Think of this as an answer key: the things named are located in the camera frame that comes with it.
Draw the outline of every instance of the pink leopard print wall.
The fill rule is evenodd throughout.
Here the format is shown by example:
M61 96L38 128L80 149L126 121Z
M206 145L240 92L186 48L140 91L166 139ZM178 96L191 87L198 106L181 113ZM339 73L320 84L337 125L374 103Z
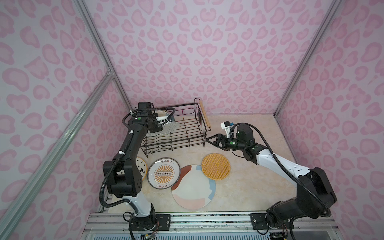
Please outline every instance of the pink leopard print wall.
M105 72L71 0L0 3L0 217Z
M384 239L383 12L345 2L278 119L300 163L326 171L345 240Z
M135 106L273 113L331 0L87 0Z
M79 239L96 212L103 163L121 147L127 110L114 83L95 106L10 240Z

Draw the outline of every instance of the plate in dish rack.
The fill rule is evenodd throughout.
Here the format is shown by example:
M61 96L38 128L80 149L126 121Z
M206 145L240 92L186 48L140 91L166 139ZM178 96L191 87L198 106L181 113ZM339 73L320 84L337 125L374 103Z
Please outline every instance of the plate in dish rack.
M157 160L148 170L148 182L157 189L166 189L173 186L179 177L179 164L168 157Z

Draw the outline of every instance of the black cable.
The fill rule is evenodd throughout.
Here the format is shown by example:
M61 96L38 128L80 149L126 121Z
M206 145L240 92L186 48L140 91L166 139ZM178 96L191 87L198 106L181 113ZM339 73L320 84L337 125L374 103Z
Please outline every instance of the black cable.
M128 214L131 215L131 217L129 218L129 220L127 220L127 219L125 218L125 216L124 216L124 214L126 214L126 213L128 213ZM132 212L125 212L125 213L122 214L122 218L124 219L124 221L128 222L128 230L129 230L129 234L131 235L132 240L136 240L135 236L133 235L133 231L132 231L132 229L131 229L132 220L133 220L134 217L135 217L135 215L134 215Z
M257 230L257 224L258 224L258 223L260 223L260 222L256 222L256 224L255 224L256 231L257 231L259 234L261 234L261 235L266 235L266 234L268 233L268 231L269 231L269 226L268 226L268 228L266 229L266 232L261 233L261 232L259 232L259 230Z
M295 236L293 235L293 221L296 219L293 217L291 218L291 221L289 222L289 232L291 233L292 240L296 240Z
M171 116L173 116L173 114L175 113L176 109L175 108L172 108L172 107L165 107L165 108L140 108L140 109L135 109L132 111L132 113L135 113L135 112L138 112L138 111L148 111L148 110L151 110L151 111L158 111L158 110L172 110L172 112L169 114L169 116L167 117L168 120L170 120L169 118ZM129 112L127 115L125 115L123 118L122 118L122 123L124 124L124 126L126 126L128 129L129 129L129 125L125 122L125 120L127 119L127 117L129 117L131 115L131 112Z
M135 216L132 215L130 218L129 218L129 222L128 222L128 230L129 230L129 234L131 235L131 239L132 240L136 240L135 236L133 235L133 231L132 231L132 228L131 228L131 225L132 225L132 220Z
M279 161L279 159L277 158L277 156L275 155L275 153L272 151L272 148L271 146L269 146L268 142L265 140L264 136L262 135L262 133L259 131L259 129L257 129L255 126L249 124L249 123L245 123L245 122L239 122L239 123L236 123L235 125L233 125L230 129L230 137L233 138L233 132L232 130L235 129L236 126L238 125L248 125L250 127L252 127L253 129L255 129L257 131L257 133L260 135L261 139L263 140L263 142L265 143L266 147L268 148L268 150L271 152L273 158L275 159L275 161L277 162L277 164L279 165L279 167L285 172L285 174L287 174L296 184L300 185L300 187L302 187L304 190L306 190L316 201L319 202L319 204L325 209L326 211L326 214L322 214L320 215L321 217L330 217L331 216L331 210L329 209L329 207L316 195L314 194L311 190L309 190L305 184L303 184L301 181L299 181L297 178L295 178L282 164L281 162Z
M125 115L123 118L122 118L122 123L124 124L124 126L126 126L128 129L129 128L129 125L125 122L125 120L127 119L127 117L130 115L131 113L129 112L127 115Z
M123 158L125 152L128 150L128 147L129 147L129 144L131 143L132 141L132 137L133 137L133 132L130 132L129 133L129 138L127 140L127 143L125 144L125 146L123 147L122 149L122 152L115 160L115 162L113 162L111 168L108 170L108 172L105 174L105 177L104 177L104 180L103 180L103 183L101 184L101 187L100 187L100 192L99 192L99 201L100 201L100 204L103 206L103 207L114 207L116 205L119 205L123 202L128 202L129 204L131 203L131 200L130 199L122 199L122 200L119 200L117 202L114 202L114 203L111 203L111 204L108 204L105 202L104 200L104 191L105 191L105 187L107 185L107 181L109 179L109 177L111 176L112 172L115 170L117 164L121 161L121 159Z
M236 157L241 157L241 158L245 158L245 157L242 157L242 156L239 156L239 155L236 155L233 150L232 150L232 154L235 155Z
M123 218L124 221L126 221L126 222L129 222L129 220L127 220L127 219L125 218L124 214L130 214L131 216L134 215L132 212L125 212L125 213L123 213L123 214L122 214L122 218Z

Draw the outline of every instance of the ceramic plate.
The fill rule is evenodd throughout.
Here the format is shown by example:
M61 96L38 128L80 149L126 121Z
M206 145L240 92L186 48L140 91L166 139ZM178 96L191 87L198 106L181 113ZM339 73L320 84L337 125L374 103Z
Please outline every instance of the ceramic plate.
M157 113L158 117L168 117L169 113L167 111L163 110L156 110L155 113Z
M180 177L180 166L172 158L161 158L148 170L148 181L152 187L166 189L173 186Z
M145 176L147 175L147 170L148 170L147 163L142 158L137 157L136 158L136 166L137 166L137 169L140 171L140 174L144 180Z
M188 165L180 170L180 178L172 186L175 201L186 209L206 206L214 197L216 182L207 178L200 165Z

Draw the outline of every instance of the black wire dish rack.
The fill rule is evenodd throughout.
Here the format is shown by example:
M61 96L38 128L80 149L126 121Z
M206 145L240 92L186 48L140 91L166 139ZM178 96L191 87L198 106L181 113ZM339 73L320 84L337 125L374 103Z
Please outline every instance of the black wire dish rack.
M176 109L173 116L180 126L176 131L169 134L160 133L151 137L146 136L141 145L145 156L182 147L200 144L205 146L205 138L211 130L211 126L200 98L195 98L193 103L167 107Z

